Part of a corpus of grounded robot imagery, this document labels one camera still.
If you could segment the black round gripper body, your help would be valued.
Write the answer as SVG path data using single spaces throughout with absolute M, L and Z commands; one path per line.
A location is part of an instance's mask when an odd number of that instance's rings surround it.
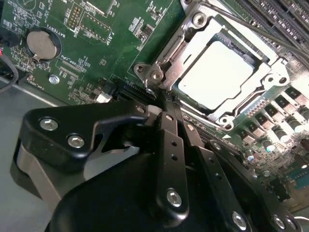
M 89 180 L 75 180 L 45 165 L 17 146 L 11 165 L 15 182 L 46 199 L 30 175 L 52 176 L 65 195 L 51 200 L 48 232 L 230 232 L 232 211 L 219 206 L 211 187 L 198 171 L 186 167 L 189 211 L 186 218 L 169 218 L 154 205 L 155 170 L 149 154 L 132 156 Z

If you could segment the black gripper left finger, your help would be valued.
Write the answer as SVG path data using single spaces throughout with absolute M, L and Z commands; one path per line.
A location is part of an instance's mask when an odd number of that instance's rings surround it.
M 173 102 L 162 96 L 154 105 L 115 101 L 34 109 L 24 115 L 18 145 L 47 166 L 75 180 L 89 180 L 120 162 L 152 157 L 154 205 L 169 218 L 186 218 L 189 197 L 183 139 Z M 65 195 L 52 176 L 31 174 L 51 200 Z

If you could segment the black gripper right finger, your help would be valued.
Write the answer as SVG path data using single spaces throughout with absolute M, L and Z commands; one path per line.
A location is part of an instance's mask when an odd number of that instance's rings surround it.
M 222 229 L 235 232 L 300 232 L 302 227 L 278 198 L 264 188 L 243 164 L 243 155 L 216 140 L 201 140 L 183 120 L 181 104 L 172 98 L 182 126 L 189 160 L 211 192 Z

